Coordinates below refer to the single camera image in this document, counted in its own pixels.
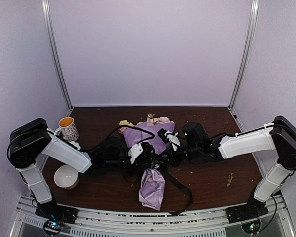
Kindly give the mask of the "black printed ribbon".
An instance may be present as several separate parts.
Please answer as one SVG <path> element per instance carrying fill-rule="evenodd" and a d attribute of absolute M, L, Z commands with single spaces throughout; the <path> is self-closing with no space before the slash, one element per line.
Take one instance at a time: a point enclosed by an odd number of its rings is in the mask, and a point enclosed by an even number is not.
<path fill-rule="evenodd" d="M 130 166 L 130 163 L 126 163 L 125 166 L 126 172 L 128 173 L 128 167 Z M 186 206 L 181 210 L 170 212 L 169 214 L 171 216 L 179 216 L 181 213 L 187 211 L 191 205 L 193 205 L 194 200 L 192 191 L 180 183 L 176 178 L 174 178 L 168 172 L 167 166 L 165 164 L 160 163 L 159 167 L 154 169 L 148 168 L 138 176 L 140 177 L 138 200 L 143 207 L 151 208 L 157 211 L 161 210 L 167 180 L 188 197 L 188 203 Z"/>

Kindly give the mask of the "purple pink wrapping paper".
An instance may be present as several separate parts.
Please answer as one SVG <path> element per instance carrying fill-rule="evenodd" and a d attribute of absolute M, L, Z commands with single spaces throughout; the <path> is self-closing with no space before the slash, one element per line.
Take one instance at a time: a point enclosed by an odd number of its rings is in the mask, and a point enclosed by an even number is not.
<path fill-rule="evenodd" d="M 155 148 L 156 154 L 160 154 L 169 147 L 169 144 L 164 143 L 157 133 L 161 129 L 165 129 L 171 133 L 174 132 L 175 123 L 169 120 L 168 117 L 156 117 L 155 114 L 148 114 L 147 120 L 137 123 L 135 127 L 149 131 L 155 135 L 148 142 Z M 123 134 L 126 145 L 129 148 L 142 139 L 149 137 L 147 133 L 125 127 L 121 128 L 119 132 Z M 159 211 L 164 198 L 165 179 L 157 168 L 158 165 L 154 165 L 153 168 L 148 167 L 144 169 L 138 195 L 139 202 L 143 207 Z"/>

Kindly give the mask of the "pink rose flower stem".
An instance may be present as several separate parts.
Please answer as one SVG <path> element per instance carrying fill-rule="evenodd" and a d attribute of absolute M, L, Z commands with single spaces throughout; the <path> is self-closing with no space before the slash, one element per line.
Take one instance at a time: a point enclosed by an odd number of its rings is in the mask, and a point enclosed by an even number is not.
<path fill-rule="evenodd" d="M 172 121 L 170 121 L 168 117 L 155 117 L 155 114 L 153 113 L 148 114 L 146 121 L 147 126 L 167 124 L 171 122 Z"/>

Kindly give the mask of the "cream rose flower stem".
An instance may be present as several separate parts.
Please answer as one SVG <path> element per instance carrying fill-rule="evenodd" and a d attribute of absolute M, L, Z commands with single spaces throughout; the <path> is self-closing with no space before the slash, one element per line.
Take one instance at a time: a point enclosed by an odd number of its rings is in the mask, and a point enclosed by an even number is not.
<path fill-rule="evenodd" d="M 126 125 L 126 126 L 129 126 L 129 127 L 135 127 L 136 125 L 140 125 L 140 124 L 142 124 L 142 123 L 143 123 L 143 122 L 140 121 L 140 122 L 138 122 L 137 124 L 133 124 L 133 123 L 127 121 L 127 120 L 121 120 L 121 121 L 119 122 L 119 126 L 121 127 L 121 126 L 123 126 L 123 125 Z M 118 132 L 119 132 L 120 134 L 123 134 L 127 129 L 128 129 L 128 127 L 121 127 L 121 128 L 118 130 Z"/>

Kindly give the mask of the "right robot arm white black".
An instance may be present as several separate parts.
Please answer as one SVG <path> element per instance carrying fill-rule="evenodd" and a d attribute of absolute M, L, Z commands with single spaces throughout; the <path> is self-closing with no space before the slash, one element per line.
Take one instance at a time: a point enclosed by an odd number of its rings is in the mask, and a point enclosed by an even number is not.
<path fill-rule="evenodd" d="M 203 162 L 218 162 L 259 151 L 277 152 L 277 161 L 253 189 L 243 207 L 243 214 L 248 218 L 255 217 L 287 177 L 296 171 L 296 128 L 284 116 L 276 116 L 273 122 L 242 133 L 221 133 L 209 137 L 199 123 L 186 124 L 182 132 L 186 142 L 182 146 L 173 132 L 165 129 L 158 132 L 164 143 L 172 145 L 167 156 L 175 162 L 195 158 Z"/>

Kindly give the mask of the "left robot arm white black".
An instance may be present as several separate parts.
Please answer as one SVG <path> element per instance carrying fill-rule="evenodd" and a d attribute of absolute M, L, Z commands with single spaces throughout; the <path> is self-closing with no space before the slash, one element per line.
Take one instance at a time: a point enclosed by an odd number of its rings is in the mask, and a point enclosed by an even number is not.
<path fill-rule="evenodd" d="M 151 132 L 148 135 L 126 149 L 119 138 L 109 134 L 99 145 L 83 150 L 75 141 L 67 141 L 52 131 L 44 119 L 37 118 L 12 131 L 6 155 L 26 181 L 43 213 L 50 219 L 57 219 L 61 208 L 37 168 L 39 155 L 52 157 L 89 177 L 103 175 L 117 167 L 134 174 L 137 168 L 147 167 L 150 157 L 154 156 L 154 148 L 148 141 L 155 136 Z"/>

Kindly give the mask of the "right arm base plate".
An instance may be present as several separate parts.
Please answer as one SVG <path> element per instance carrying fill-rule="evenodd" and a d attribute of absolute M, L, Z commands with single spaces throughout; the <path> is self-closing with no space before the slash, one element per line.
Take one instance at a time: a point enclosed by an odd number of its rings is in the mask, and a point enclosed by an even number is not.
<path fill-rule="evenodd" d="M 229 207 L 226 209 L 229 223 L 243 222 L 250 219 L 258 219 L 262 215 L 268 214 L 268 209 L 264 206 L 257 210 L 250 208 L 246 204 Z"/>

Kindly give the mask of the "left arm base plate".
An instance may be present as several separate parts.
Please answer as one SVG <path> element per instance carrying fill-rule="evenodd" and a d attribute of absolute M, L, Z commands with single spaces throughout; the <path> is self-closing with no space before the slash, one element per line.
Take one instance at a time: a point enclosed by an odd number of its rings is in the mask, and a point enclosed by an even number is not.
<path fill-rule="evenodd" d="M 57 206 L 49 210 L 43 210 L 43 208 L 37 207 L 35 210 L 35 215 L 57 221 L 59 223 L 75 224 L 78 209 L 65 206 Z"/>

